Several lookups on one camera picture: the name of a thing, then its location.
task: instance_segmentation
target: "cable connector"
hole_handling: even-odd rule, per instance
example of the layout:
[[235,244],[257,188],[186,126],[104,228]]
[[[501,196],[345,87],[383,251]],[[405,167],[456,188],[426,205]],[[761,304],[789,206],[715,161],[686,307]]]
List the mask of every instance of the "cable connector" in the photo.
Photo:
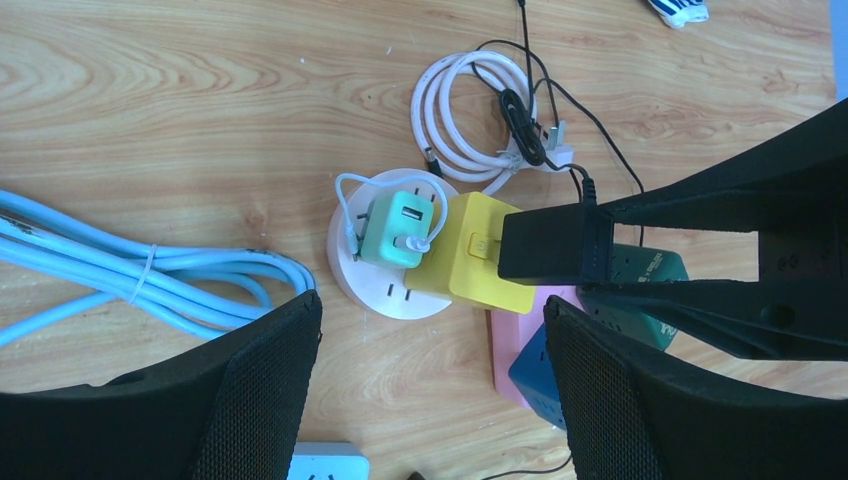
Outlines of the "cable connector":
[[427,147],[424,149],[424,153],[427,154],[427,171],[439,178],[445,178],[442,167],[439,165],[439,159],[436,158],[436,152],[431,147]]
[[345,222],[345,239],[347,240],[347,250],[354,257],[359,255],[359,238],[356,235],[356,228],[353,223]]
[[595,181],[591,177],[583,177],[583,203],[586,205],[598,204],[598,193],[595,190]]
[[551,127],[545,145],[545,163],[536,170],[548,173],[569,172],[569,166],[574,160],[574,147],[563,143],[565,139],[565,120],[560,120],[556,127]]
[[406,250],[410,253],[427,253],[430,251],[430,244],[420,237],[411,235],[401,235],[394,241],[394,245],[401,250]]

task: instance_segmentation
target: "white power plug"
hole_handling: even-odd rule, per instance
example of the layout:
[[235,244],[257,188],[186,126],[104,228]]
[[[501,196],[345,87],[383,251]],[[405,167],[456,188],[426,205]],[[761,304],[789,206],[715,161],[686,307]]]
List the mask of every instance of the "white power plug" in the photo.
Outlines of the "white power plug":
[[368,480],[369,470],[350,443],[297,442],[287,480]]
[[[432,176],[447,197],[457,195],[449,183],[430,173],[412,168],[389,170],[372,180],[390,182],[410,176]],[[423,181],[410,181],[393,187],[376,187],[362,184],[347,194],[347,204],[353,217],[355,233],[362,234],[365,214],[377,195],[405,190],[430,201],[438,194],[432,185]],[[404,284],[405,269],[387,269],[355,258],[350,254],[345,234],[344,213],[336,208],[327,232],[327,259],[339,287],[360,306],[398,320],[418,320],[441,312],[451,304],[450,299],[431,293],[410,290]]]
[[571,171],[570,168],[564,168],[566,165],[571,165],[574,161],[574,147],[563,143],[565,139],[565,120],[560,120],[559,125],[552,127],[548,133],[548,143],[545,146],[545,155],[548,160],[556,167],[551,168],[547,164],[534,167],[536,170],[547,173],[562,173]]

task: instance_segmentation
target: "black power adapter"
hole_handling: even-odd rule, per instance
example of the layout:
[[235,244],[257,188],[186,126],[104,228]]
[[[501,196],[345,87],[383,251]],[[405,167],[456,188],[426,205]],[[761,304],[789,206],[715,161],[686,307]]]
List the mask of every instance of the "black power adapter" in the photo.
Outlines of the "black power adapter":
[[498,276],[522,285],[607,282],[614,228],[595,202],[509,214]]

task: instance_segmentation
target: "striped cloth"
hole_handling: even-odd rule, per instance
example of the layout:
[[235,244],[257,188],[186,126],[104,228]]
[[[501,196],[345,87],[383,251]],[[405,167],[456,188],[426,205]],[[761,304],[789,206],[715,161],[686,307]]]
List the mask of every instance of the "striped cloth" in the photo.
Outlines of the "striped cloth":
[[704,22],[710,18],[704,0],[648,0],[660,18],[671,28],[683,28],[688,22]]

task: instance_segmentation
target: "white power strip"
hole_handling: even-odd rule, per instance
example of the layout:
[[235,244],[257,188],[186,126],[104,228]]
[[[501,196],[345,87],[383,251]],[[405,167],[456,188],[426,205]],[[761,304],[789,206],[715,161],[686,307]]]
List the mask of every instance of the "white power strip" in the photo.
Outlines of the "white power strip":
[[368,480],[368,459],[350,443],[297,442],[287,480]]
[[[389,170],[373,180],[386,182],[410,175],[432,175],[412,168]],[[432,177],[450,198],[457,195],[456,189],[435,175]],[[347,195],[348,205],[354,217],[357,217],[356,233],[362,235],[365,227],[364,214],[371,201],[380,193],[405,190],[435,201],[437,196],[433,187],[426,182],[410,181],[395,187],[375,187],[363,184]],[[344,221],[341,207],[336,208],[330,220],[327,232],[327,258],[336,283],[351,300],[381,315],[398,320],[418,320],[441,312],[451,304],[450,299],[406,288],[403,282],[405,269],[387,269],[354,259],[348,252],[344,234]]]

